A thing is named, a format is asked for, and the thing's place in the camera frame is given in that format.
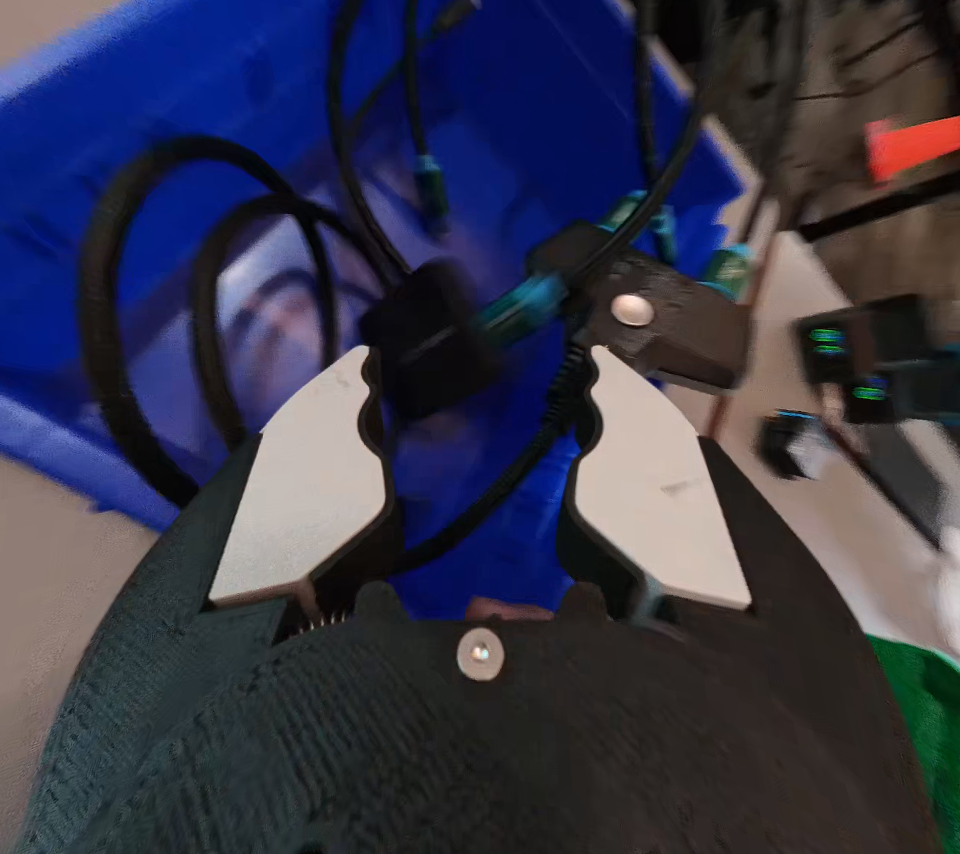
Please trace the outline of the green cloth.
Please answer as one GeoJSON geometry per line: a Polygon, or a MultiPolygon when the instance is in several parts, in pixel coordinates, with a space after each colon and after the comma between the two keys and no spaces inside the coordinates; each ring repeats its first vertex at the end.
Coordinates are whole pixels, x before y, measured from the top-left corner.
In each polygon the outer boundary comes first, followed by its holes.
{"type": "Polygon", "coordinates": [[[947,853],[959,851],[959,667],[937,649],[869,637],[918,754],[947,853]]]}

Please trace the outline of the blue plastic bin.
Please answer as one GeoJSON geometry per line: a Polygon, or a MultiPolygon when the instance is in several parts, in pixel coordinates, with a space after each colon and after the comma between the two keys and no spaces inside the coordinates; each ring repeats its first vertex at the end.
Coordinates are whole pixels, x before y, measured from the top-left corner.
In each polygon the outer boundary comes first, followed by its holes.
{"type": "MultiPolygon", "coordinates": [[[[455,0],[421,0],[420,31],[455,0]]],[[[411,266],[451,258],[478,299],[522,281],[539,242],[599,220],[641,187],[632,120],[632,16],[619,0],[479,0],[420,62],[428,143],[445,175],[449,233],[416,213],[401,81],[378,92],[354,140],[367,203],[411,266]]],[[[127,0],[2,67],[2,456],[104,512],[161,532],[176,507],[126,463],[81,358],[78,266],[95,202],[128,162],[178,135],[214,135],[265,158],[347,220],[330,149],[326,74],[342,0],[127,0]]],[[[402,51],[404,0],[365,0],[346,56],[349,118],[402,51]]],[[[152,192],[119,265],[128,376],[176,466],[205,483],[226,457],[199,393],[187,300],[205,236],[263,194],[225,164],[189,164],[152,192]]],[[[742,191],[703,135],[669,203],[679,271],[697,276],[742,191]]],[[[218,307],[248,428],[319,372],[312,258],[288,217],[258,219],[229,248],[218,307]]],[[[411,542],[486,488],[534,435],[563,356],[557,322],[516,345],[502,380],[401,438],[395,477],[411,542]]],[[[554,538],[576,448],[558,443],[460,548],[399,580],[413,612],[448,619],[475,595],[555,607],[570,585],[554,538]]]]}

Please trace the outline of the red-orange strip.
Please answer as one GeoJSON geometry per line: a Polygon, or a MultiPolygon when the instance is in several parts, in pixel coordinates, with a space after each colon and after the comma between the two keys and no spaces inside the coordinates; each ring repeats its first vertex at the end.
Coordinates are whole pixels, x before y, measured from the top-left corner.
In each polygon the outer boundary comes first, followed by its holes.
{"type": "Polygon", "coordinates": [[[959,116],[895,128],[887,120],[864,127],[867,168],[873,183],[895,177],[959,151],[959,116]]]}

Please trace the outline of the small black box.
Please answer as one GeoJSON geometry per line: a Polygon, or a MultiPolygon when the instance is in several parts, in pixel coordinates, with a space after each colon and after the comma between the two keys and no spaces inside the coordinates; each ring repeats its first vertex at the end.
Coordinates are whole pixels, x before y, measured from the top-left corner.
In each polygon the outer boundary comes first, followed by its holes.
{"type": "Polygon", "coordinates": [[[755,451],[775,476],[818,480],[834,447],[819,416],[778,409],[761,417],[755,451]]]}

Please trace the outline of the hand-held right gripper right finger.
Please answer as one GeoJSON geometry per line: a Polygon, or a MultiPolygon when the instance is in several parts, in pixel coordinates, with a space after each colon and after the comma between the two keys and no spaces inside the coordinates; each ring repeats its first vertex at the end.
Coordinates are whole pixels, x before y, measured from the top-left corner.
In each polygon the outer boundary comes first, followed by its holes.
{"type": "Polygon", "coordinates": [[[602,346],[586,356],[576,440],[558,515],[558,561],[596,585],[612,618],[661,598],[744,611],[751,592],[686,416],[602,346]]]}

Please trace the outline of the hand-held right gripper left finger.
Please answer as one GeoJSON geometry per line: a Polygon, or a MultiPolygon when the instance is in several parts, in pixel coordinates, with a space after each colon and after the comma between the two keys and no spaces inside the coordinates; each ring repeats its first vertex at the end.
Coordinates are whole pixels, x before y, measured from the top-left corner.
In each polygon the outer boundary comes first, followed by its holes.
{"type": "Polygon", "coordinates": [[[215,608],[353,608],[399,558],[380,362],[355,347],[294,393],[207,485],[222,549],[215,608]]]}

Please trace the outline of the dark grey multiport hub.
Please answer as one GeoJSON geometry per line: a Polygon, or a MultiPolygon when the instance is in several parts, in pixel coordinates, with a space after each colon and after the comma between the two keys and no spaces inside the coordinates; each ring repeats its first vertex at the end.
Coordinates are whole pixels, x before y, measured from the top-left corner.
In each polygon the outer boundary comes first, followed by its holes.
{"type": "Polygon", "coordinates": [[[378,352],[393,412],[415,422],[486,391],[500,350],[478,322],[474,289],[454,260],[428,260],[360,317],[361,341],[378,352]]]}

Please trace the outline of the black device with green lights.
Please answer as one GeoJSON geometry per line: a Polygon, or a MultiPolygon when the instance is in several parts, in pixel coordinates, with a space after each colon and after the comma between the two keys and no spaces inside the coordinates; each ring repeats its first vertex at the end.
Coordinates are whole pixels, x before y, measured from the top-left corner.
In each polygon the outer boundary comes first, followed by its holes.
{"type": "Polygon", "coordinates": [[[932,362],[928,309],[916,293],[801,317],[792,333],[806,382],[851,425],[911,419],[909,386],[932,362]]]}

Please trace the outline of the dark metal rack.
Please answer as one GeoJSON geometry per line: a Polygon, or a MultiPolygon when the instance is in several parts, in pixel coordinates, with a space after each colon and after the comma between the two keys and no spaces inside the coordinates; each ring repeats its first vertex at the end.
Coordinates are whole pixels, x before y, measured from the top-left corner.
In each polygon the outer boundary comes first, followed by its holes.
{"type": "MultiPolygon", "coordinates": [[[[678,62],[702,48],[687,21],[695,0],[631,0],[678,62]]],[[[759,179],[760,206],[774,199],[780,229],[815,198],[846,184],[871,189],[864,124],[908,115],[898,106],[918,82],[936,116],[958,113],[958,0],[726,0],[729,53],[713,109],[759,179]]]]}

